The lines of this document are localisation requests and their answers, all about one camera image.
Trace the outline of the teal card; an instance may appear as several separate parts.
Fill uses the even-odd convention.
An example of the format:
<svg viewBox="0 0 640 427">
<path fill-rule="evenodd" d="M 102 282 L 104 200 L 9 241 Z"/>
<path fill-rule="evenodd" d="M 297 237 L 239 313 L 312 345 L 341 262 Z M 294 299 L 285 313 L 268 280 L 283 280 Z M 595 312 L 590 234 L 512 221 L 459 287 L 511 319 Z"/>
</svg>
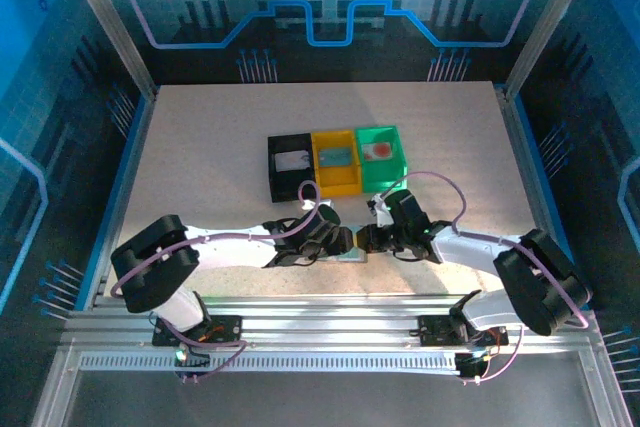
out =
<svg viewBox="0 0 640 427">
<path fill-rule="evenodd" d="M 352 163 L 351 149 L 348 147 L 322 149 L 318 152 L 318 163 L 323 168 L 349 166 Z"/>
</svg>

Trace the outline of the black connector box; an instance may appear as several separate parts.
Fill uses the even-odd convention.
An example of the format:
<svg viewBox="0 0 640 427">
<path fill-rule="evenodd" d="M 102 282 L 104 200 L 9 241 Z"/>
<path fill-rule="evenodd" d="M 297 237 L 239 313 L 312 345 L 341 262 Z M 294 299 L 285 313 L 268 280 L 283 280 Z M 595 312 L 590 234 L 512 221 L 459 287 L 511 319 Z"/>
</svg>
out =
<svg viewBox="0 0 640 427">
<path fill-rule="evenodd" d="M 183 383 L 188 379 L 197 381 L 203 375 L 199 368 L 209 367 L 210 356 L 196 352 L 191 346 L 179 347 L 175 351 L 175 376 Z"/>
<path fill-rule="evenodd" d="M 475 381 L 488 372 L 490 356 L 486 353 L 456 353 L 454 361 L 461 379 Z"/>
</svg>

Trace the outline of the yellow plastic bin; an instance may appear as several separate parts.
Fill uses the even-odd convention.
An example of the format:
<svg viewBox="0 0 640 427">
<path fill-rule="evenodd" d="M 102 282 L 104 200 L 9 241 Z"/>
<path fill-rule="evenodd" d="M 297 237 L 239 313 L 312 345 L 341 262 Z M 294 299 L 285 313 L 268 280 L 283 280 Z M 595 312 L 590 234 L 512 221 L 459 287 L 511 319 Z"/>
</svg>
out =
<svg viewBox="0 0 640 427">
<path fill-rule="evenodd" d="M 324 198 L 360 194 L 361 177 L 356 155 L 353 130 L 312 132 L 312 147 L 315 162 L 315 178 Z M 318 163 L 318 152 L 322 149 L 348 147 L 352 153 L 352 163 L 344 167 L 323 168 Z"/>
</svg>

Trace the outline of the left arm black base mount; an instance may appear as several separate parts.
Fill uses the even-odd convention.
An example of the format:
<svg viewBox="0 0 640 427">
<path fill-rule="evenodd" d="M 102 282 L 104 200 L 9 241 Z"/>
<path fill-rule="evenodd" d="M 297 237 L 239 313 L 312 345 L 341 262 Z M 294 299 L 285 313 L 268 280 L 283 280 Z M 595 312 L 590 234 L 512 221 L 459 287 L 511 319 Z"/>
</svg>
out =
<svg viewBox="0 0 640 427">
<path fill-rule="evenodd" d="M 205 318 L 195 327 L 182 332 L 186 338 L 207 344 L 237 342 L 242 335 L 242 317 L 219 315 Z M 177 347 L 181 343 L 165 322 L 158 318 L 152 335 L 154 347 Z"/>
</svg>

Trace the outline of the white card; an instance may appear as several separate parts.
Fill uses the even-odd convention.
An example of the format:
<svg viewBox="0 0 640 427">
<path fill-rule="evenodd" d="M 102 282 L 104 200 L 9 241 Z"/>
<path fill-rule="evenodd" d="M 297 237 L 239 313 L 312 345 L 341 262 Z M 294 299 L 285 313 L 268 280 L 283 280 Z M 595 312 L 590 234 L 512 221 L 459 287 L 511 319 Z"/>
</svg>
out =
<svg viewBox="0 0 640 427">
<path fill-rule="evenodd" d="M 306 150 L 276 153 L 274 163 L 277 172 L 305 170 L 311 167 L 309 152 Z"/>
</svg>

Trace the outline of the aluminium mounting rail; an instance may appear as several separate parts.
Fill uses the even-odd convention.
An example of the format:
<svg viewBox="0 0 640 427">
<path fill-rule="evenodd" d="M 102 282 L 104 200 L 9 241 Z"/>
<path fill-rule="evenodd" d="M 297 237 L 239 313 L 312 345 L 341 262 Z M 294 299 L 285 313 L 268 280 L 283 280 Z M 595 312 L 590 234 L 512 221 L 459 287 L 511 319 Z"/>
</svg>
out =
<svg viewBox="0 0 640 427">
<path fill-rule="evenodd" d="M 210 298 L 210 315 L 238 315 L 242 337 L 256 351 L 391 352 L 419 348 L 410 336 L 421 315 L 444 316 L 457 295 L 329 295 Z M 61 335 L 76 349 L 135 350 L 152 346 L 146 314 L 102 298 L 73 314 Z"/>
</svg>

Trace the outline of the card with red dot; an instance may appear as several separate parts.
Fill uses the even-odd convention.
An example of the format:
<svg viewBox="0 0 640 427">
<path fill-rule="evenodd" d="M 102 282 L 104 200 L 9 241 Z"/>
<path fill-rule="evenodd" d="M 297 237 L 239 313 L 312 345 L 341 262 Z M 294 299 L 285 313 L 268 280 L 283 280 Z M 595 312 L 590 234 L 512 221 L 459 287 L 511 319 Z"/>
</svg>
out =
<svg viewBox="0 0 640 427">
<path fill-rule="evenodd" d="M 365 161 L 386 161 L 393 158 L 393 148 L 390 142 L 372 142 L 361 146 Z"/>
</svg>

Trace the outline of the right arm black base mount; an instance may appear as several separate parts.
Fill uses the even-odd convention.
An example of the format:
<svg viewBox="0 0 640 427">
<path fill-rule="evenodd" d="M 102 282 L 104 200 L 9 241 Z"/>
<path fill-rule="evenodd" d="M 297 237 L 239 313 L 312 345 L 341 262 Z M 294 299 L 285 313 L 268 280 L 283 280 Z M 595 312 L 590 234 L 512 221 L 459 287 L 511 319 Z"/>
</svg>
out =
<svg viewBox="0 0 640 427">
<path fill-rule="evenodd" d="M 417 327 L 409 335 L 417 337 L 423 347 L 498 347 L 509 344 L 508 333 L 498 327 L 480 331 L 467 321 L 444 315 L 419 316 Z"/>
</svg>

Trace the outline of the aluminium side rail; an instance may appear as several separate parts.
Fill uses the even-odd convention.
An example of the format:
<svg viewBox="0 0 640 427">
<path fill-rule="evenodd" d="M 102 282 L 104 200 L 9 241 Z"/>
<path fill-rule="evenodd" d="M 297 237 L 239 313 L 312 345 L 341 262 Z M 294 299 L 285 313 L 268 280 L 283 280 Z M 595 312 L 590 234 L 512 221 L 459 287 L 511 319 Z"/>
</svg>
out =
<svg viewBox="0 0 640 427">
<path fill-rule="evenodd" d="M 504 84 L 495 84 L 493 90 L 534 224 L 549 235 L 547 247 L 556 245 L 542 261 L 543 273 L 570 309 L 580 314 L 587 309 L 591 293 L 573 258 L 529 121 L 521 101 L 509 98 Z"/>
</svg>

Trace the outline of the black plastic bin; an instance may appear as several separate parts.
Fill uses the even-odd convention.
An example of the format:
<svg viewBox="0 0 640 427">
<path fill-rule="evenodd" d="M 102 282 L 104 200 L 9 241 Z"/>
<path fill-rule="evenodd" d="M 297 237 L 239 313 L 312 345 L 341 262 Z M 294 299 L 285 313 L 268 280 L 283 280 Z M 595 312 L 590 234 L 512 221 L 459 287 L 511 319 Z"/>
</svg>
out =
<svg viewBox="0 0 640 427">
<path fill-rule="evenodd" d="M 277 172 L 274 155 L 279 152 L 306 150 L 309 152 L 311 167 L 305 170 Z M 315 162 L 310 133 L 270 136 L 267 139 L 268 179 L 273 203 L 295 201 L 298 188 L 307 180 L 315 181 Z"/>
</svg>

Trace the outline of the green plastic bin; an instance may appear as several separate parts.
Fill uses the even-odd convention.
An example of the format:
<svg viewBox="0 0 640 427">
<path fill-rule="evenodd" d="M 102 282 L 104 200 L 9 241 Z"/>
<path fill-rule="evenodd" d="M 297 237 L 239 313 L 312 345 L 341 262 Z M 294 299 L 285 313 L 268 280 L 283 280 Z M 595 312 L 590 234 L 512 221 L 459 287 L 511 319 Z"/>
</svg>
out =
<svg viewBox="0 0 640 427">
<path fill-rule="evenodd" d="M 354 134 L 363 193 L 383 192 L 408 173 L 403 145 L 395 126 L 361 127 L 356 128 Z M 390 142 L 393 158 L 386 161 L 365 161 L 361 146 L 372 142 Z"/>
</svg>

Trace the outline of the aluminium frame post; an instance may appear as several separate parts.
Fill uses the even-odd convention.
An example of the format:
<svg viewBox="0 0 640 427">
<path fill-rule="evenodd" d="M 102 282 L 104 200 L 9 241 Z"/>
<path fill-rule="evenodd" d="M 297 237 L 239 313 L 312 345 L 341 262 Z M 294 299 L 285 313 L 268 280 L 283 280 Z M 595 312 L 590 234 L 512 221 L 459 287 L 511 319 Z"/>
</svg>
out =
<svg viewBox="0 0 640 427">
<path fill-rule="evenodd" d="M 531 35 L 524 44 L 509 76 L 503 97 L 509 104 L 515 102 L 522 86 L 539 60 L 552 34 L 565 16 L 573 0 L 547 0 Z"/>
<path fill-rule="evenodd" d="M 147 102 L 154 102 L 157 86 L 112 0 L 86 1 L 141 95 Z"/>
</svg>

